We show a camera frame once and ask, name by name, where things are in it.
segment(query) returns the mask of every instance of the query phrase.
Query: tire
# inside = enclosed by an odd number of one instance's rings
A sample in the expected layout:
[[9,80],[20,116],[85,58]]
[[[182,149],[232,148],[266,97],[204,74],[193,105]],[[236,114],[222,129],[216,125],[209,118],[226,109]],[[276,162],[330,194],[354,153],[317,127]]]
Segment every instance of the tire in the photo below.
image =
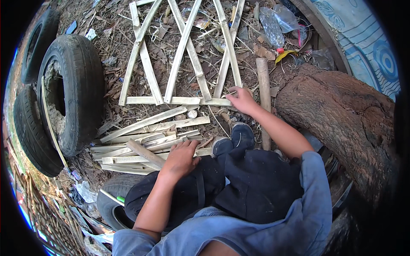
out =
[[[140,182],[145,175],[121,174],[115,176],[104,183],[103,190],[107,191],[113,197],[125,198],[130,189]],[[124,207],[118,205],[108,196],[98,193],[97,208],[102,218],[115,230],[132,229],[135,220],[131,220],[125,214]]]
[[59,21],[60,13],[54,9],[47,9],[35,24],[24,49],[21,67],[23,84],[32,84],[37,81],[41,60],[55,39]]
[[[65,34],[47,49],[41,63],[37,84],[45,77],[48,106],[65,119],[61,131],[55,129],[65,156],[80,153],[97,135],[104,110],[105,80],[100,58],[87,38]],[[42,92],[37,90],[43,124],[46,123]],[[47,126],[44,130],[50,135]]]
[[55,177],[64,165],[43,130],[36,107],[36,93],[27,85],[14,102],[14,126],[31,163],[44,175]]

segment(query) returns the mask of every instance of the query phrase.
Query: black pants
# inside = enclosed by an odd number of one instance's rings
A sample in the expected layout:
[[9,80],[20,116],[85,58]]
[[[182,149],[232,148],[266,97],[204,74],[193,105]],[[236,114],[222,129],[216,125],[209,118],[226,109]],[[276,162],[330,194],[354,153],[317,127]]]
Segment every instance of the black pants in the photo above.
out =
[[[285,218],[303,189],[299,159],[285,162],[275,152],[234,148],[213,159],[203,156],[195,170],[176,185],[166,232],[198,209],[215,206],[233,217],[264,224]],[[158,172],[148,174],[125,198],[125,213],[135,220]],[[230,184],[225,186],[225,176]]]

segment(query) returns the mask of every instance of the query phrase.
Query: sneaker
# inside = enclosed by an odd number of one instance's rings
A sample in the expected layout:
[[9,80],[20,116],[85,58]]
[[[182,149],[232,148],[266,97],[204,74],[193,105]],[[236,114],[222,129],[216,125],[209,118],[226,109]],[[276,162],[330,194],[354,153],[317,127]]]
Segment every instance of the sneaker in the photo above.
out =
[[217,137],[212,145],[212,156],[218,157],[222,154],[227,154],[233,149],[232,142],[227,137]]
[[244,146],[247,150],[252,150],[255,146],[255,135],[248,124],[237,122],[231,131],[231,141],[234,148]]

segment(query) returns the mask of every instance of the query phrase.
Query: small can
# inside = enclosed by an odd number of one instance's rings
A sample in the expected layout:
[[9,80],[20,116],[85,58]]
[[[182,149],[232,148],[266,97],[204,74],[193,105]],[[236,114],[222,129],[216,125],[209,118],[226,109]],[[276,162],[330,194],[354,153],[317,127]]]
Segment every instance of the small can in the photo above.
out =
[[188,112],[188,117],[189,118],[196,118],[197,116],[198,116],[198,113],[196,112],[195,109]]

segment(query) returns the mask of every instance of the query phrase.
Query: tarp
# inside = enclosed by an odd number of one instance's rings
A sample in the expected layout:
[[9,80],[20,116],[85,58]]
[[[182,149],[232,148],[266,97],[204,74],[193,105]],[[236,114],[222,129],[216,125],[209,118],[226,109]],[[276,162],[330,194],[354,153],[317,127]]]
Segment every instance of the tarp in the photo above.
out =
[[334,29],[355,78],[396,99],[400,91],[389,42],[363,0],[310,0]]

